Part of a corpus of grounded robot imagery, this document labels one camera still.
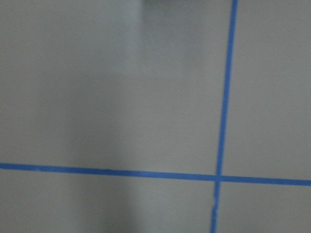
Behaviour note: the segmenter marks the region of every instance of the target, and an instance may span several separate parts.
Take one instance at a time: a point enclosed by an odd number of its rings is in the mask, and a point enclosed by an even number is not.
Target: horizontal blue tape line
[[[67,167],[67,166],[42,166],[42,165],[0,163],[0,169],[76,173],[76,174],[105,175],[105,176],[147,177],[159,179],[179,179],[179,180],[196,180],[196,181],[215,180],[214,175],[154,172],[154,171],[113,170],[113,169],[82,168],[82,167]]]
[[[29,164],[0,163],[0,169],[56,172],[56,173],[75,173],[75,174],[105,175],[105,176],[146,177],[146,178],[194,180],[194,181],[214,181],[214,182],[219,181],[219,182],[233,182],[233,183],[262,183],[262,184],[311,186],[311,180],[243,177],[243,176],[216,176],[205,174],[113,170],[113,169],[83,168],[83,167],[69,167],[69,166],[43,166],[43,165],[29,165]]]
[[[311,180],[295,180],[295,179],[279,179],[279,178],[221,176],[221,181],[234,182],[234,183],[263,183],[263,184],[311,186]]]

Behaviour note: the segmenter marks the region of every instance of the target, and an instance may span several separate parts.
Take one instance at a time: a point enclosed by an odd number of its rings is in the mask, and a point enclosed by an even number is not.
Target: blue painter's tape
[[[216,179],[215,175],[203,175],[203,174],[112,170],[112,169],[98,169],[98,168],[42,166],[42,165],[9,164],[9,163],[0,163],[0,169],[57,172],[57,173],[76,173],[76,174],[105,175],[105,176],[146,177],[146,178],[194,180],[194,181],[215,181]]]
[[[214,187],[214,205],[212,209],[212,217],[211,217],[211,223],[210,223],[211,233],[216,233],[216,230],[217,230],[219,197],[220,197],[220,187],[221,187],[221,184],[220,184],[221,181],[219,178],[221,177],[222,170],[223,170],[223,158],[224,158],[224,149],[225,149],[225,131],[226,131],[229,94],[230,94],[231,65],[232,65],[232,53],[233,53],[234,31],[235,31],[237,8],[238,8],[238,0],[232,0],[227,55],[226,55],[226,64],[225,64],[223,104],[222,104],[222,114],[221,114],[221,121],[220,121],[218,154],[217,154],[217,164],[216,164],[217,179],[216,179],[215,187]]]
[[[54,173],[75,173],[75,174],[103,175],[103,176],[128,176],[128,177],[145,177],[145,178],[157,178],[157,179],[213,181],[216,183],[233,182],[233,183],[261,183],[261,184],[311,186],[311,180],[243,177],[243,176],[217,177],[215,175],[204,175],[204,174],[112,170],[112,169],[69,167],[69,166],[43,166],[43,165],[29,165],[29,164],[0,163],[0,169],[36,171],[36,172],[54,172]]]
[[[261,183],[261,184],[311,186],[311,180],[261,178],[261,177],[239,177],[239,176],[221,176],[220,180],[222,182],[234,182],[234,183]]]

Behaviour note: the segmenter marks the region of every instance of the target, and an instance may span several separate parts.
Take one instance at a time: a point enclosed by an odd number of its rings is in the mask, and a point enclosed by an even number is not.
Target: vertical blue tape line
[[[225,131],[226,131],[228,104],[229,104],[232,52],[233,52],[234,30],[235,30],[235,23],[236,23],[237,8],[238,8],[238,0],[232,0],[227,55],[226,55],[226,64],[225,64],[223,104],[222,104],[222,114],[221,114],[219,142],[218,142],[216,180],[215,180],[215,187],[214,187],[214,206],[212,208],[210,233],[216,233],[216,230],[217,230],[219,196],[220,196],[220,189],[221,189],[221,175],[222,175],[222,169],[223,169],[223,157],[224,157],[224,149],[225,149]]]

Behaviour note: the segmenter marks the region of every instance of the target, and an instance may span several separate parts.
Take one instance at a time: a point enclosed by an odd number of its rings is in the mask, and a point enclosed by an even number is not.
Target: gray wall
[[[215,174],[229,0],[1,0],[0,163]],[[224,175],[311,180],[311,1],[239,1]],[[0,232],[205,233],[213,182],[0,170]],[[219,233],[310,232],[222,184]]]

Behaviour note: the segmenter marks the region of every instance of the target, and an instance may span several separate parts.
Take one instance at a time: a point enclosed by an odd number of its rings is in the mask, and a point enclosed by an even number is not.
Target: blue tape
[[[243,177],[243,176],[216,176],[204,174],[113,170],[113,169],[83,168],[83,167],[69,167],[69,166],[43,166],[43,165],[29,165],[29,164],[0,163],[0,169],[35,171],[35,172],[75,173],[75,174],[102,175],[102,176],[128,176],[128,177],[145,177],[157,179],[212,181],[216,183],[233,182],[233,183],[261,183],[261,184],[311,186],[311,180]]]
[[[238,0],[232,0],[231,5],[231,15],[230,15],[230,25],[229,25],[229,36],[227,45],[227,56],[225,64],[225,81],[224,81],[224,92],[223,92],[223,104],[222,104],[222,114],[220,121],[220,132],[219,132],[219,143],[218,143],[218,154],[217,154],[217,164],[216,164],[216,176],[217,181],[214,187],[214,205],[212,208],[212,217],[210,223],[210,232],[216,233],[217,230],[217,219],[218,219],[218,209],[219,209],[219,196],[220,196],[220,177],[223,170],[223,158],[225,149],[225,131],[227,123],[227,113],[229,104],[229,94],[230,94],[230,78],[231,78],[231,65],[232,65],[232,53],[234,44],[234,30],[236,23],[236,15],[238,8]]]
[[[261,183],[261,184],[311,186],[311,180],[239,177],[239,176],[221,176],[220,180],[222,182],[234,182],[234,183]]]
[[[203,175],[203,174],[112,170],[112,169],[98,169],[98,168],[42,166],[42,165],[9,164],[9,163],[0,163],[0,169],[57,172],[57,173],[76,173],[76,174],[105,175],[105,176],[146,177],[158,179],[195,180],[195,181],[215,181],[216,178],[215,175]]]

